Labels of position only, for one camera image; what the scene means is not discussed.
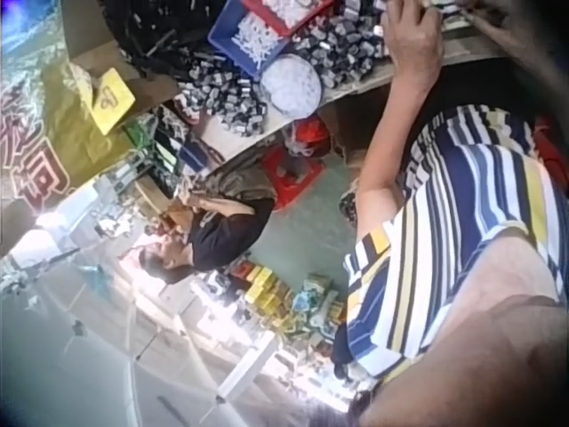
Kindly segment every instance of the red plastic bin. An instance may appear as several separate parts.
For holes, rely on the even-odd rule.
[[[312,18],[322,13],[323,10],[332,6],[334,0],[322,0],[318,6],[315,6],[315,8],[312,9],[312,11],[306,15],[303,20],[301,20],[292,28],[288,28],[283,20],[281,20],[273,11],[271,11],[267,6],[263,4],[262,0],[241,0],[241,3],[259,18],[264,20],[267,25],[269,25],[278,33],[278,35],[283,37],[290,37],[296,31],[304,27],[304,25]]]

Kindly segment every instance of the plastic bin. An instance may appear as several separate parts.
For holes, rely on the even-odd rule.
[[[208,39],[217,49],[225,53],[237,66],[241,67],[249,76],[258,80],[260,73],[265,69],[289,43],[290,38],[284,37],[275,46],[267,59],[257,68],[257,64],[237,46],[231,39],[237,32],[237,26],[249,10],[243,6],[241,0],[228,0],[215,21]]]
[[[255,13],[263,19],[267,25],[272,27],[278,35],[285,37],[292,36],[296,31],[304,27],[309,20],[319,15],[324,9],[327,9],[334,3],[333,0],[323,0],[322,3],[315,6],[315,8],[303,20],[297,23],[294,27],[288,28],[283,20],[263,4],[263,0],[242,0],[242,2],[247,9]]]

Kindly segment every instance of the black shirt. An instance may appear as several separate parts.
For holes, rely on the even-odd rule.
[[[193,266],[209,271],[224,267],[244,254],[257,241],[275,207],[271,198],[241,201],[255,210],[255,214],[236,214],[225,217],[215,214],[200,227],[203,214],[194,217],[188,244],[193,246]]]

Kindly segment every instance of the blue plastic bin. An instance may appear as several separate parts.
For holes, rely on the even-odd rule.
[[[260,73],[265,69],[278,54],[286,47],[290,39],[284,37],[273,49],[267,59],[257,68],[253,60],[244,53],[239,46],[233,43],[231,37],[237,32],[237,26],[244,16],[249,13],[242,4],[241,0],[228,0],[220,13],[220,16],[215,21],[215,24],[210,31],[208,39],[217,49],[225,53],[231,60],[233,60],[239,67],[241,67],[249,76],[258,80]]]

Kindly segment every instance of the hand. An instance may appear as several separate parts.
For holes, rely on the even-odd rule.
[[[529,68],[548,59],[550,39],[527,0],[457,0],[464,16],[504,52]]]
[[[423,11],[420,0],[388,0],[381,25],[395,65],[394,83],[426,96],[441,71],[443,35],[438,10]]]

